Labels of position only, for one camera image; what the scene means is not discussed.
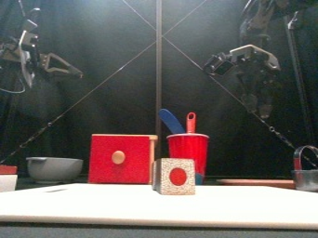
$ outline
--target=blue handle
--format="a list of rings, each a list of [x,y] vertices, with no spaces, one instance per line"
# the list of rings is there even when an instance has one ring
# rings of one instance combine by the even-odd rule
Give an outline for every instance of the blue handle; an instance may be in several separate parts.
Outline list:
[[[186,132],[180,120],[168,109],[161,109],[160,117],[173,134],[184,134]]]

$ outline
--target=black backdrop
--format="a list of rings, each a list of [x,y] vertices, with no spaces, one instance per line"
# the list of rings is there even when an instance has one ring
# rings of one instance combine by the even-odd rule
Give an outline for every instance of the black backdrop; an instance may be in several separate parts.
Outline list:
[[[229,53],[240,46],[240,15],[246,2],[164,0],[160,97],[162,107],[174,112],[182,123],[189,112],[198,114],[198,132],[210,137],[209,176],[289,178],[293,149],[193,64],[204,66],[213,54]],[[83,71],[85,77],[49,79],[38,75],[35,86],[26,93],[0,92],[2,158],[63,114],[6,164],[18,165],[25,175],[29,156],[73,157],[85,160],[83,173],[87,173],[93,134],[156,134],[157,1],[26,0],[23,3],[27,10],[42,9],[42,52],[63,57]],[[2,35],[21,37],[18,1],[2,1],[0,14]],[[297,87],[284,18],[272,21],[269,33],[269,51],[279,57],[283,68],[283,88],[267,123],[299,147],[315,144],[316,138],[309,136],[304,119],[304,95]],[[317,7],[312,7],[296,40],[313,135],[317,135],[318,89],[316,39]],[[19,65],[7,61],[2,65],[2,88],[21,89],[15,74]],[[240,82],[232,73],[216,80],[240,97]],[[161,156],[168,157],[170,132],[165,126],[161,132]]]

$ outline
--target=red cup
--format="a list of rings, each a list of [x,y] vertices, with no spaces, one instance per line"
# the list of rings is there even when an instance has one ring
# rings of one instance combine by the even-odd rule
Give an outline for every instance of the red cup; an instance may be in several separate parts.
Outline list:
[[[169,139],[169,157],[193,159],[196,173],[205,176],[209,136],[197,133],[174,134]]]

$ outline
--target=red object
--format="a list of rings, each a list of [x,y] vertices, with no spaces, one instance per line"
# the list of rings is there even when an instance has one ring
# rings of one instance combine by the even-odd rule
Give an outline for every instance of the red object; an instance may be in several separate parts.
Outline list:
[[[17,166],[0,165],[0,175],[15,175],[18,171]]]
[[[197,114],[190,112],[186,116],[186,133],[196,133]]]
[[[90,183],[150,183],[150,136],[94,135]]]
[[[169,179],[176,186],[182,186],[186,183],[186,172],[181,167],[176,167],[170,171]]]
[[[176,134],[169,136],[169,157],[193,159],[196,172],[205,176],[209,136]]]

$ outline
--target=small cube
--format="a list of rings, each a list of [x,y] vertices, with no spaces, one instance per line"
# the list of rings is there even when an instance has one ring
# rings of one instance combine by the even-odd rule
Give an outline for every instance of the small cube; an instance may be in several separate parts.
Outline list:
[[[153,165],[153,189],[164,195],[196,194],[194,160],[158,159]]]

